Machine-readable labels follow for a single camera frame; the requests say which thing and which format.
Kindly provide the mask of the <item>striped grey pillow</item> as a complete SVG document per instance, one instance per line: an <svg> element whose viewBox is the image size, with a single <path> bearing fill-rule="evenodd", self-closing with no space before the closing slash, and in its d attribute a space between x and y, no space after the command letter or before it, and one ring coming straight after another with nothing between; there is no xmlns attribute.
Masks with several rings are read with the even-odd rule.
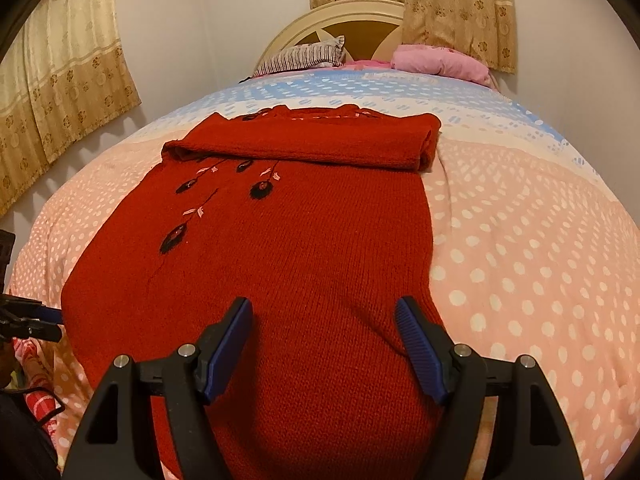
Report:
<svg viewBox="0 0 640 480"><path fill-rule="evenodd" d="M254 77L341 66L345 59L345 37L338 36L314 44L298 44L259 62Z"/></svg>

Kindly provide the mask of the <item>cream wooden headboard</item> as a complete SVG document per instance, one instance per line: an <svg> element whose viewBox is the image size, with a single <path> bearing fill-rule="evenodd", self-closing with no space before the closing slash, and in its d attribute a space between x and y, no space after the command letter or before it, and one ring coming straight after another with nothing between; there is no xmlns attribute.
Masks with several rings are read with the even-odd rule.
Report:
<svg viewBox="0 0 640 480"><path fill-rule="evenodd" d="M405 6L390 0L340 0L318 6L285 26L257 62L298 44L343 36L347 62L388 63L402 39Z"/></svg>

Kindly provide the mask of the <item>beige curtain on left wall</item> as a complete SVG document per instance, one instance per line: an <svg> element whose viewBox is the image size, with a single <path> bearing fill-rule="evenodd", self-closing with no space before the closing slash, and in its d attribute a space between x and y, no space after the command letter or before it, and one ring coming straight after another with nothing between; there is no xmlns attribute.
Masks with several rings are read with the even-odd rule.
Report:
<svg viewBox="0 0 640 480"><path fill-rule="evenodd" d="M140 103L115 0L41 0L1 63L1 209L74 143Z"/></svg>

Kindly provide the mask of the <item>pink bed sheet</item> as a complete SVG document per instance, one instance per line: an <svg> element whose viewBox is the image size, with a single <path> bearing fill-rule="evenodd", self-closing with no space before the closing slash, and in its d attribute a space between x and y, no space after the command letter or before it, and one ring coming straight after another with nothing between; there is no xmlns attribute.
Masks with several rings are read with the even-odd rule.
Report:
<svg viewBox="0 0 640 480"><path fill-rule="evenodd" d="M358 60L346 62L341 66L341 70L390 70L390 62L377 60Z"/></svg>

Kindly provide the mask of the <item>cluttered items by wall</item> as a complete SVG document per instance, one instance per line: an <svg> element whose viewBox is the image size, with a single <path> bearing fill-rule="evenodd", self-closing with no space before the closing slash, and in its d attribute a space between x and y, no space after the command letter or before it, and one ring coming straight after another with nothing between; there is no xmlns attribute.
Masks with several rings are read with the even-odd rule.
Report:
<svg viewBox="0 0 640 480"><path fill-rule="evenodd" d="M58 415L65 410L64 403L54 386L54 358L58 344L39 339L17 339L12 350L22 371L21 390L28 410L35 416L38 426L54 440L58 429Z"/></svg>

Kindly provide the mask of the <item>red knitted sweater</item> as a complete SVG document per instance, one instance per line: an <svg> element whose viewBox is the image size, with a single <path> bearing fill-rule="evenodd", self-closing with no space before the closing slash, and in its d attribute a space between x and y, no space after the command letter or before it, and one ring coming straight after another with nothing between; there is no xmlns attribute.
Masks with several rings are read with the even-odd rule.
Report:
<svg viewBox="0 0 640 480"><path fill-rule="evenodd" d="M112 359L167 356L252 303L207 416L237 479L410 479L439 422L395 324L428 279L422 172L440 122L355 105L212 115L115 208L62 291L91 385Z"/></svg>

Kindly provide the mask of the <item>pink blue dotted bed cover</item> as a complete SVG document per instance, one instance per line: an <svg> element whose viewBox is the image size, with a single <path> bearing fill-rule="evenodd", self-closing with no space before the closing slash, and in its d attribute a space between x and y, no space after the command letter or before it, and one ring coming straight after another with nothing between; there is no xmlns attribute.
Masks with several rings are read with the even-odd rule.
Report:
<svg viewBox="0 0 640 480"><path fill-rule="evenodd" d="M356 104L442 122L424 179L432 293L451 336L529 353L547 375L589 479L612 476L639 429L639 230L559 133L470 82L400 70L306 70L242 82L151 122L43 206L9 290L57 306L66 278L160 150L207 116Z"/></svg>

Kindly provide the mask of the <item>pink pillow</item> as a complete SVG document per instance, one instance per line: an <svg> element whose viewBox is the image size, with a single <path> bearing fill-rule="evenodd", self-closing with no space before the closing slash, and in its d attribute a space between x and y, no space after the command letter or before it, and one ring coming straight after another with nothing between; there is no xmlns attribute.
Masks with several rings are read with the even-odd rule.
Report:
<svg viewBox="0 0 640 480"><path fill-rule="evenodd" d="M401 44L390 59L394 70L437 75L480 84L490 88L489 68L482 62L454 49L425 44Z"/></svg>

